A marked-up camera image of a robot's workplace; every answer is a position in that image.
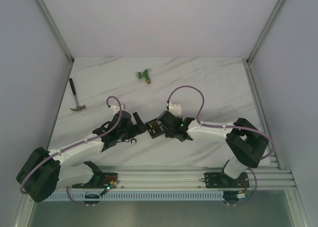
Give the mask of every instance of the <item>green toy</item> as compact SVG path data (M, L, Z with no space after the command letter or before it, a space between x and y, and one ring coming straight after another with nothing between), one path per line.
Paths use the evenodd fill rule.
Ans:
M136 77L138 79L142 79L144 77L144 78L146 78L146 82L148 84L150 84L151 83L151 79L149 78L149 74L148 74L148 72L150 72L150 71L151 71L151 69L145 69L143 72L137 72L136 73Z

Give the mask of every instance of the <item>white wall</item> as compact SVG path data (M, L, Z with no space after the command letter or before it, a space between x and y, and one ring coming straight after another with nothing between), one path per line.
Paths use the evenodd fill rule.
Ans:
M72 55L247 58L277 0L44 0Z
M0 0L0 222L12 224L21 195L16 175L46 146L68 75L35 0Z
M278 154L318 226L317 0L287 0L253 67Z

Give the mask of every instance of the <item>gray floor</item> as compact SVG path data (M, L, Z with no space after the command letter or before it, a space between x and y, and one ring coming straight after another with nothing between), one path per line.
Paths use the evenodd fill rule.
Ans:
M36 204L29 227L293 227L283 191L258 191L251 203L216 201L71 202Z

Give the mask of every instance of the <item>white marble tabletop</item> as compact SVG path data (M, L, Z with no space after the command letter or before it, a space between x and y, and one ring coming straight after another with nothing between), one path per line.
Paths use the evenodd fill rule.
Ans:
M152 69L152 80L138 80L136 72ZM80 105L75 107L70 86L64 94L49 149L83 139L92 130L112 119L106 98L115 95L129 113L138 112L143 122L165 110L170 93L180 85L193 85L205 95L201 120L234 122L242 117L260 128L241 58L212 57L77 57L71 72ZM184 88L171 99L179 103L183 117L195 117L201 96ZM206 166L222 167L233 156L226 144L207 140L180 142L148 132L136 137L137 143L118 143L101 154L91 156L97 165L111 166ZM260 165L270 163L262 160Z

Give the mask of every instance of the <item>marble table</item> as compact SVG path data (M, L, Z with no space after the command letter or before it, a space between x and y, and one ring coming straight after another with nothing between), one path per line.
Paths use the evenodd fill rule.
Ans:
M136 79L136 72L149 68L151 84ZM75 101L67 85L49 149L83 139L111 120L113 114L106 106L110 95L117 96L128 112L137 111L147 122L165 110L167 98L176 87L186 84L197 87L205 95L201 120L226 123L242 117L260 129L241 58L77 57L70 77L80 105L87 108L80 112L70 110L75 107ZM201 96L184 88L174 94L171 102L181 105L183 117L195 117ZM87 159L107 166L222 167L233 156L226 144L207 140L180 142L164 135L152 139L148 132L136 139L136 144L118 143ZM267 158L260 165L269 163Z

